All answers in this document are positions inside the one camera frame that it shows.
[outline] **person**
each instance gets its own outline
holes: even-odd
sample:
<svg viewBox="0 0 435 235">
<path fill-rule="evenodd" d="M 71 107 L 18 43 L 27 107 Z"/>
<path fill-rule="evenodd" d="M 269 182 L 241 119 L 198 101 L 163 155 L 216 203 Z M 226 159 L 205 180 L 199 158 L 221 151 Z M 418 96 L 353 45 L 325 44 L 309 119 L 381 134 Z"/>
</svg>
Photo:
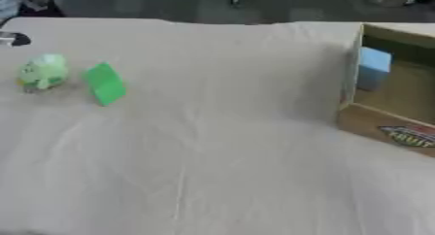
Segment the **person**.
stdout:
<svg viewBox="0 0 435 235">
<path fill-rule="evenodd" d="M 64 17 L 53 0 L 0 0 L 0 21 L 11 17 Z"/>
</svg>

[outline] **foam block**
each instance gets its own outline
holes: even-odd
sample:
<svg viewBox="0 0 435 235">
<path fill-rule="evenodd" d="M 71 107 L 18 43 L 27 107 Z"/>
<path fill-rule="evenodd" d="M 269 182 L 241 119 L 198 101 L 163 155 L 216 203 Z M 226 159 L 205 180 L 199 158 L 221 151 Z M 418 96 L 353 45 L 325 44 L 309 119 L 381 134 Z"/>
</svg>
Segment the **foam block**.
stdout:
<svg viewBox="0 0 435 235">
<path fill-rule="evenodd" d="M 85 72 L 84 79 L 103 106 L 107 106 L 125 95 L 122 79 L 107 63 L 99 64 Z"/>
<path fill-rule="evenodd" d="M 359 57 L 357 87 L 373 91 L 388 76 L 392 56 L 390 53 L 363 47 Z"/>
</svg>

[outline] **printed label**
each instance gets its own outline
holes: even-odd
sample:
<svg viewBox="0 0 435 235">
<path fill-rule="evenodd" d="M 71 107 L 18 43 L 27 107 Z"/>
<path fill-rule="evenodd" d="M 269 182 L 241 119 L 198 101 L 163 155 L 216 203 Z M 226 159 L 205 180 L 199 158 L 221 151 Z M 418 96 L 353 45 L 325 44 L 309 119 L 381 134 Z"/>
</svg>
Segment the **printed label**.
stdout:
<svg viewBox="0 0 435 235">
<path fill-rule="evenodd" d="M 434 148 L 435 134 L 423 133 L 429 131 L 426 127 L 380 126 L 388 137 L 401 146 Z"/>
</svg>

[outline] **green frog toy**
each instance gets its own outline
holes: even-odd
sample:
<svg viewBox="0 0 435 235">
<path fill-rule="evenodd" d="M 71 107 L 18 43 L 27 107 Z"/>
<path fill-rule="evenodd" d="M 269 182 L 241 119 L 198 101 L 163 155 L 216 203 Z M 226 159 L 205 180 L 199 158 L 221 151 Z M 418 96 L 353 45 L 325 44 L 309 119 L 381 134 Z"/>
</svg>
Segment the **green frog toy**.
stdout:
<svg viewBox="0 0 435 235">
<path fill-rule="evenodd" d="M 19 69 L 18 83 L 25 92 L 35 92 L 63 84 L 68 77 L 66 59 L 60 54 L 44 54 Z"/>
</svg>

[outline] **green toy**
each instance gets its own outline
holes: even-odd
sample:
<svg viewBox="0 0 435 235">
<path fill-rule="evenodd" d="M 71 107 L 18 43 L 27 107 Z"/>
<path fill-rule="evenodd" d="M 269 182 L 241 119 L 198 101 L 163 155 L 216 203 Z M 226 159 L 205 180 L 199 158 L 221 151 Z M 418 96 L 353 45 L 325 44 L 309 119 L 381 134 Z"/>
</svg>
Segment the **green toy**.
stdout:
<svg viewBox="0 0 435 235">
<path fill-rule="evenodd" d="M 26 92 L 45 90 L 62 84 L 68 77 L 66 60 L 60 54 L 44 54 L 19 69 L 18 83 Z"/>
<path fill-rule="evenodd" d="M 115 102 L 126 92 L 122 79 L 107 63 L 101 63 L 86 71 L 84 80 L 103 106 Z"/>
</svg>

